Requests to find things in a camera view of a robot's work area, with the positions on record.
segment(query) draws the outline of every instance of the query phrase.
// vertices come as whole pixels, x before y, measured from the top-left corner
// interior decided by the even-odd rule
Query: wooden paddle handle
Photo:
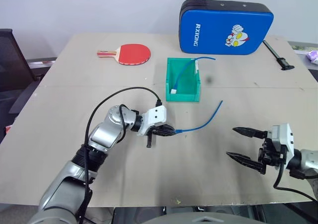
[[[104,57],[115,57],[116,56],[116,51],[97,51],[97,56],[99,56],[100,58],[104,58]]]

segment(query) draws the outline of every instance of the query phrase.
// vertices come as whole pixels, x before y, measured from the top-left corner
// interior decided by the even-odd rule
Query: cartoon logo
[[[239,24],[236,24],[232,28],[232,33],[226,39],[226,46],[240,46],[249,40],[249,37],[246,33],[243,32],[244,28]]]

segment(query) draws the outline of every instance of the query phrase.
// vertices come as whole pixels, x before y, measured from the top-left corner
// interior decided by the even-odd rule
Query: blue cable
[[[173,86],[173,89],[177,90],[178,89],[178,83],[179,83],[179,79],[181,77],[181,75],[184,73],[184,71],[187,69],[187,67],[192,63],[192,62],[195,62],[196,60],[198,59],[212,59],[212,60],[215,60],[215,58],[212,58],[212,57],[198,57],[196,59],[191,59],[189,62],[187,62],[182,71],[179,73],[178,77],[177,77],[177,80],[175,81],[175,84]]]
[[[220,101],[220,103],[219,103],[219,105],[218,105],[217,109],[214,111],[213,115],[212,115],[212,116],[211,116],[211,118],[208,120],[208,122],[207,122],[207,123],[205,123],[204,125],[199,126],[199,127],[197,127],[197,128],[188,129],[188,130],[175,130],[175,133],[176,133],[176,134],[179,134],[179,133],[182,133],[182,132],[196,131],[196,130],[199,130],[199,129],[201,129],[201,128],[205,127],[206,125],[208,125],[208,124],[210,123],[210,121],[212,121],[212,120],[213,120],[213,118],[214,118],[214,117],[215,117],[215,115],[217,114],[217,112],[218,112],[219,108],[221,107],[222,103],[223,103],[223,100],[222,100],[222,101]]]

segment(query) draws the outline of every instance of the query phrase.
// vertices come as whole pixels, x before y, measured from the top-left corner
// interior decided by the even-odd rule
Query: beige tabletop
[[[92,207],[190,206],[266,204],[307,201],[303,196],[273,189],[278,172],[266,175],[239,165],[227,151],[257,159],[262,140],[247,138],[233,127],[260,130],[290,123],[297,149],[317,149],[318,84],[288,43],[267,41],[295,66],[281,71],[261,45],[247,56],[212,55],[199,61],[202,80],[198,103],[165,101],[167,57],[195,58],[180,51],[176,35],[76,35],[23,108],[0,145],[0,203],[37,205],[67,160],[83,143],[90,113],[102,99],[128,86],[146,86],[162,98],[176,129],[207,121],[220,100],[224,103],[205,128],[172,137],[156,137],[151,149],[146,137],[128,132],[116,145],[92,184]],[[147,45],[152,56],[140,66],[123,66],[96,51],[125,43]],[[126,104],[145,112],[155,98],[142,90],[113,97],[96,113],[92,128],[113,105]],[[284,173],[281,186],[313,196],[307,181]]]

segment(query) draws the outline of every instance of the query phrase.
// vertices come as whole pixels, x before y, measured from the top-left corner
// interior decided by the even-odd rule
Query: wooden table
[[[204,129],[173,137],[157,137],[146,148],[146,137],[128,132],[106,159],[92,184],[92,207],[238,205],[300,202],[298,194],[277,191],[278,172],[266,175],[239,165],[226,151],[257,159],[262,145],[233,127],[267,130],[290,123],[297,149],[317,149],[318,84],[278,37],[266,38],[277,53],[295,66],[280,70],[264,45],[247,56],[213,55],[216,61],[199,61],[202,81],[199,103],[166,102],[167,57],[195,58],[180,51],[176,35],[76,35],[35,90],[0,145],[0,203],[37,205],[42,194],[67,160],[83,143],[90,113],[103,98],[129,86],[146,86],[162,98],[176,129],[203,124],[224,103]],[[116,49],[125,43],[147,45],[152,56],[140,66],[123,66],[96,51]],[[109,100],[96,113],[92,128],[108,109],[124,103],[145,112],[154,97],[132,90]],[[285,172],[281,186],[313,196],[309,183]]]

